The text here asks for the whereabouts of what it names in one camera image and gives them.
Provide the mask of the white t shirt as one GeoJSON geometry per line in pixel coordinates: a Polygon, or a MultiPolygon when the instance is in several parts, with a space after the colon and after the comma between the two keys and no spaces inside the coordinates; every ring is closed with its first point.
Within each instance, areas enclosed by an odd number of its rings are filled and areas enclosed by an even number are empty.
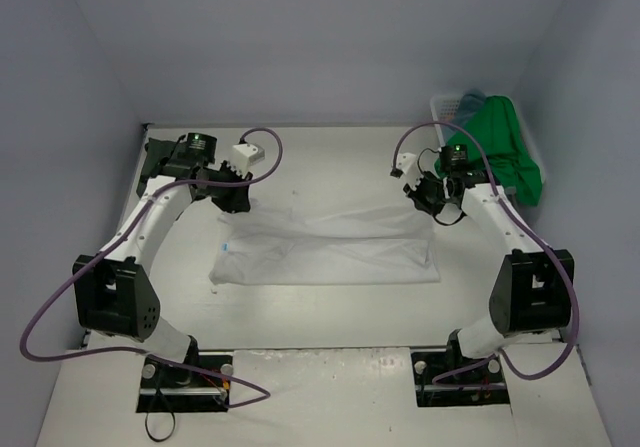
{"type": "Polygon", "coordinates": [[[403,205],[310,216],[256,206],[223,214],[214,284],[395,285],[437,283],[433,223],[403,205]]]}

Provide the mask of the grey t shirt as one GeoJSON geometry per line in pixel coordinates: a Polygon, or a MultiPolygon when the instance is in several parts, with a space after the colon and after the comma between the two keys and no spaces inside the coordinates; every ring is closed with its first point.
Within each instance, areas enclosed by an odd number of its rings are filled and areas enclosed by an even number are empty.
{"type": "Polygon", "coordinates": [[[172,155],[175,142],[149,138],[144,145],[146,157],[138,177],[136,194],[141,197],[150,178],[157,176],[172,155]]]}

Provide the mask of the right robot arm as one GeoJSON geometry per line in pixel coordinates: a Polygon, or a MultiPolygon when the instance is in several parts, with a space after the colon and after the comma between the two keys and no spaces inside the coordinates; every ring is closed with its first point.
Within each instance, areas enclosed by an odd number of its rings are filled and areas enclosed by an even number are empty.
{"type": "Polygon", "coordinates": [[[451,333],[442,355],[445,372],[464,379],[477,369],[479,359],[518,337],[569,325],[572,302],[566,282],[573,279],[574,259],[568,251],[542,248],[542,242],[532,238],[504,189],[491,184],[487,171],[470,169],[464,145],[445,146],[439,156],[447,171],[442,178],[422,171],[417,155],[398,154],[403,192],[417,210],[432,218],[447,205],[458,208],[503,256],[488,313],[451,333]]]}

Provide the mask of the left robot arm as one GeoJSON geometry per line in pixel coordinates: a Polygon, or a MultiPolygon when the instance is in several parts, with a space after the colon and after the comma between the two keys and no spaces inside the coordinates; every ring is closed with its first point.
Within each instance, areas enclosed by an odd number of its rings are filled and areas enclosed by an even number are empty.
{"type": "Polygon", "coordinates": [[[72,271],[78,320],[82,327],[131,341],[136,349],[166,359],[164,375],[175,385],[191,385],[199,376],[194,337],[175,329],[161,315],[149,274],[167,234],[194,202],[210,199],[221,211],[244,213],[250,202],[246,181],[251,167],[265,157],[262,147],[240,141],[218,168],[217,140],[189,133],[176,142],[151,139],[141,170],[134,211],[105,245],[104,259],[91,266],[81,255],[72,271]]]}

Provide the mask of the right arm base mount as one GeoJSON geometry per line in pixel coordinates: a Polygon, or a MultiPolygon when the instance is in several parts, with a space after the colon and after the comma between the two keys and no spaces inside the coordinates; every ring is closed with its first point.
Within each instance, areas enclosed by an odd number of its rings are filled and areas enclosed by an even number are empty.
{"type": "Polygon", "coordinates": [[[500,361],[493,357],[473,370],[445,377],[455,370],[444,350],[411,350],[416,404],[419,408],[509,405],[500,361]]]}

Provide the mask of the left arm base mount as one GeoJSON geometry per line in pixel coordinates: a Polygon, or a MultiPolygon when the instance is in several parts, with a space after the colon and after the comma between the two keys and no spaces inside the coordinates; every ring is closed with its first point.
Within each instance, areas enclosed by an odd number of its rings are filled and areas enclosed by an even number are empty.
{"type": "Polygon", "coordinates": [[[146,357],[141,371],[137,413],[224,413],[231,383],[170,367],[146,357]]]}

